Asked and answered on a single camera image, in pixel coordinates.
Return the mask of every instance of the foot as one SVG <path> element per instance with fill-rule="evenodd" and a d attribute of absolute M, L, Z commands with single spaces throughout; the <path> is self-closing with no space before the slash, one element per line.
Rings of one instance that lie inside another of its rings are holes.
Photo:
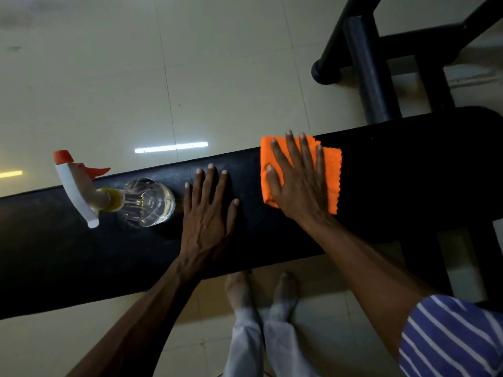
<path fill-rule="evenodd" d="M 252 299 L 248 275 L 243 272 L 230 274 L 225 281 L 225 293 L 237 319 L 257 321 L 258 314 Z"/>
<path fill-rule="evenodd" d="M 283 272 L 280 276 L 280 282 L 274 290 L 274 299 L 269 313 L 269 320 L 288 321 L 298 300 L 299 283 L 297 279 L 291 273 Z"/>

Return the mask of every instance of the striped shirt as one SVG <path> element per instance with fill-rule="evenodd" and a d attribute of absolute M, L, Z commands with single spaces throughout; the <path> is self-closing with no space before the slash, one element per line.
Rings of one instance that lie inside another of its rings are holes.
<path fill-rule="evenodd" d="M 443 295 L 413 310 L 402 332 L 407 377 L 503 376 L 503 315 Z"/>

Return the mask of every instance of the white pants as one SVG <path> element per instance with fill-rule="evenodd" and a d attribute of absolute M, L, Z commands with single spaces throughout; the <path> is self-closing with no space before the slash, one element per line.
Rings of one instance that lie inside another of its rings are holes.
<path fill-rule="evenodd" d="M 277 377 L 319 377 L 300 351 L 290 323 L 264 322 L 267 358 Z M 232 330 L 229 357 L 223 377 L 263 377 L 264 357 L 260 325 L 237 320 Z"/>

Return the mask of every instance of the microfiber cloth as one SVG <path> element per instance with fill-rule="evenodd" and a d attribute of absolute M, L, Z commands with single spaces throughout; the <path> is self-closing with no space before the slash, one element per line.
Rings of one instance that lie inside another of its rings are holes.
<path fill-rule="evenodd" d="M 311 157 L 313 158 L 313 165 L 316 167 L 316 147 L 321 144 L 320 141 L 315 140 L 313 136 L 306 136 L 307 144 L 311 151 Z M 292 159 L 288 153 L 288 147 L 286 145 L 286 139 L 276 136 L 265 136 L 261 140 L 260 147 L 260 176 L 262 184 L 262 197 L 267 205 L 277 208 L 278 204 L 273 199 L 273 194 L 269 183 L 267 182 L 267 164 L 271 164 L 273 168 L 278 172 L 280 177 L 281 185 L 284 184 L 283 172 L 274 157 L 273 150 L 271 148 L 271 140 L 276 139 L 280 145 L 281 150 L 287 157 L 290 164 L 293 165 Z M 295 138 L 295 143 L 297 147 L 300 148 L 299 138 Z M 330 214 L 337 214 L 337 201 L 339 199 L 339 192 L 341 191 L 341 166 L 343 161 L 343 154 L 339 148 L 323 148 L 323 154 L 325 157 L 325 177 L 326 186 L 328 189 L 329 197 L 329 212 Z"/>

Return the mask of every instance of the fingers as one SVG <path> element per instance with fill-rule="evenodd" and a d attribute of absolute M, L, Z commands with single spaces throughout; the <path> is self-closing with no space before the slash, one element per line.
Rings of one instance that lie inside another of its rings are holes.
<path fill-rule="evenodd" d="M 186 182 L 185 195 L 184 195 L 184 215 L 189 214 L 191 209 L 192 209 L 192 196 L 190 193 L 190 184 Z"/>
<path fill-rule="evenodd" d="M 286 158 L 276 139 L 271 140 L 271 148 L 273 149 L 274 157 L 283 171 L 283 174 L 285 174 L 288 169 L 292 169 L 290 161 Z"/>
<path fill-rule="evenodd" d="M 323 154 L 323 147 L 320 145 L 316 148 L 316 177 L 320 185 L 326 184 L 325 179 L 325 156 Z"/>
<path fill-rule="evenodd" d="M 204 178 L 203 189 L 201 191 L 201 203 L 209 203 L 211 195 L 211 186 L 215 177 L 215 167 L 213 164 L 208 164 L 208 171 Z"/>
<path fill-rule="evenodd" d="M 223 196 L 225 194 L 225 185 L 227 183 L 228 177 L 229 173 L 226 170 L 223 170 L 222 175 L 220 175 L 220 180 L 218 180 L 217 188 L 215 189 L 213 203 L 221 203 L 223 201 Z"/>
<path fill-rule="evenodd" d="M 278 198 L 281 196 L 281 183 L 278 172 L 273 168 L 271 164 L 268 164 L 267 168 L 267 182 L 271 187 L 271 193 L 273 194 L 274 201 L 278 202 Z"/>
<path fill-rule="evenodd" d="M 227 210 L 227 223 L 225 225 L 227 235 L 232 235 L 236 227 L 237 207 L 239 206 L 239 199 L 235 198 L 229 205 Z"/>
<path fill-rule="evenodd" d="M 292 159 L 293 167 L 301 167 L 303 165 L 302 157 L 300 156 L 297 144 L 295 144 L 295 139 L 293 138 L 291 130 L 286 132 L 286 146 L 288 147 L 288 153 Z"/>
<path fill-rule="evenodd" d="M 311 151 L 309 149 L 309 144 L 307 144 L 306 134 L 303 132 L 300 134 L 300 153 L 302 155 L 302 161 L 308 172 L 314 173 L 313 158 L 311 157 Z"/>
<path fill-rule="evenodd" d="M 201 191 L 203 186 L 204 172 L 201 168 L 196 170 L 196 178 L 194 180 L 194 187 L 192 188 L 192 206 L 199 205 L 201 202 Z"/>

